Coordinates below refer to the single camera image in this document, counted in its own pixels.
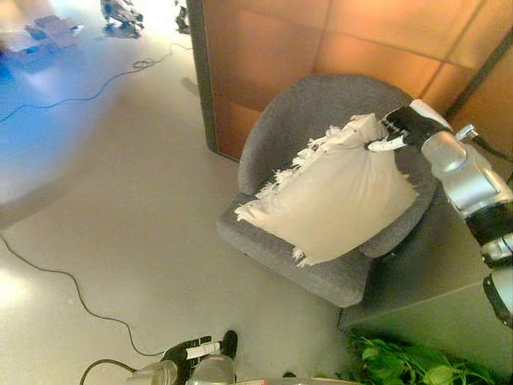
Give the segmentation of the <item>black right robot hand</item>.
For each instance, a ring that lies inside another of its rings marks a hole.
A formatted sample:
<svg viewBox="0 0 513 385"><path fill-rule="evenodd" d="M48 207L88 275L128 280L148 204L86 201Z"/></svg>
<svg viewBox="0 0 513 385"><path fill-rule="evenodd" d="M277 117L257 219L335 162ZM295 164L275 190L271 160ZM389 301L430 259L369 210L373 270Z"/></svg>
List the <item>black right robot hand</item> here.
<svg viewBox="0 0 513 385"><path fill-rule="evenodd" d="M367 151L388 152L405 146L421 149L429 138L439 132L452 132L448 122L421 99L389 112L380 120L380 124L386 134L379 140L367 143Z"/></svg>

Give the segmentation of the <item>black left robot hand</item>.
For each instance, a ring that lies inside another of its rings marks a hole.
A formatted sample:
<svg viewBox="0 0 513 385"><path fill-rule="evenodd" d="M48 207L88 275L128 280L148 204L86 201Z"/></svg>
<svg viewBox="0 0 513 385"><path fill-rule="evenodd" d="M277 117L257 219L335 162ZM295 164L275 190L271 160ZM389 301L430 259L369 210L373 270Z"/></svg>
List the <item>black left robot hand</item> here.
<svg viewBox="0 0 513 385"><path fill-rule="evenodd" d="M215 342L211 336L204 336L182 342L168 349L162 361L172 361L177 368L177 377L187 380L192 370L208 355L220 351L221 342Z"/></svg>

